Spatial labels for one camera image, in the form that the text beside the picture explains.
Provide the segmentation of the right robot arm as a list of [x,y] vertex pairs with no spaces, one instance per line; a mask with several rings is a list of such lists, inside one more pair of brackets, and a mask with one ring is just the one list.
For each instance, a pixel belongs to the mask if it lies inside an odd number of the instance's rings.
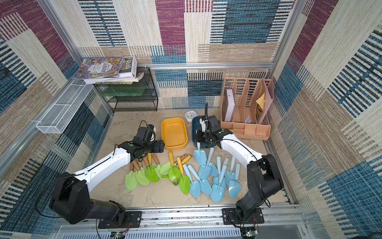
[[251,218],[270,196],[284,188],[275,157],[251,149],[229,129],[222,129],[216,116],[198,116],[192,120],[193,141],[207,148],[218,146],[235,157],[247,169],[248,192],[236,203],[236,215],[242,223]]

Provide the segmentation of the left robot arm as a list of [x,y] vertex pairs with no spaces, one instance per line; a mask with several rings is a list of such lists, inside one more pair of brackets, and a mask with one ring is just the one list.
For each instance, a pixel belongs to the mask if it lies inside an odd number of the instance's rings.
[[136,162],[148,153],[162,153],[165,143],[155,137],[156,128],[152,124],[139,127],[132,141],[119,144],[103,159],[73,174],[64,172],[59,175],[49,208],[70,224],[84,219],[99,219],[123,227],[127,222],[125,207],[112,200],[92,199],[90,193],[118,169]]

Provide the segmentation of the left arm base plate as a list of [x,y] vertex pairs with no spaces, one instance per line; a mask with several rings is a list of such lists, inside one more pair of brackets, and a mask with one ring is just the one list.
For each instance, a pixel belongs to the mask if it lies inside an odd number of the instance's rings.
[[99,229],[127,229],[139,228],[142,219],[142,211],[125,211],[114,220],[101,220],[98,223]]

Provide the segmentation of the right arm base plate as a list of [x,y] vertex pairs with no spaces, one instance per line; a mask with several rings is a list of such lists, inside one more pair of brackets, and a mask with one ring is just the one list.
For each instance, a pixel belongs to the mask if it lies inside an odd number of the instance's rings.
[[245,224],[263,224],[265,222],[261,208],[256,208],[250,213],[239,212],[236,208],[221,209],[223,223],[225,225],[243,226]]

